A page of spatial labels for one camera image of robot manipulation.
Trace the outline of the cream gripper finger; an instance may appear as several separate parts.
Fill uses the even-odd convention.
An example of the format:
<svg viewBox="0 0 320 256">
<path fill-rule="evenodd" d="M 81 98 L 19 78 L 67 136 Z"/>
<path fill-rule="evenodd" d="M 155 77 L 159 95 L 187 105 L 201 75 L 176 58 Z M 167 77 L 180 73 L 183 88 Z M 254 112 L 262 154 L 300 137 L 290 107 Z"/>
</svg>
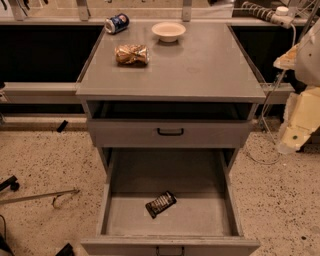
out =
<svg viewBox="0 0 320 256">
<path fill-rule="evenodd" d="M 298 151 L 320 127 L 320 88 L 307 87 L 287 99 L 284 122 L 279 129 L 277 150 L 281 154 Z"/>
</svg>

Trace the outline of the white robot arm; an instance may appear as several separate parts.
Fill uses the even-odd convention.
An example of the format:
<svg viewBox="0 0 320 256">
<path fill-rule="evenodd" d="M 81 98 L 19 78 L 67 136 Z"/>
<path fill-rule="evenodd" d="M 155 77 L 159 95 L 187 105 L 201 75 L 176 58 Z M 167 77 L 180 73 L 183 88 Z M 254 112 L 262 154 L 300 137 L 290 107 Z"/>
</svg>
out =
<svg viewBox="0 0 320 256">
<path fill-rule="evenodd" d="M 301 41 L 274 62 L 277 68 L 293 70 L 306 85 L 300 94 L 291 93 L 279 130 L 277 150 L 281 154 L 298 151 L 320 127 L 320 20 Z"/>
</svg>

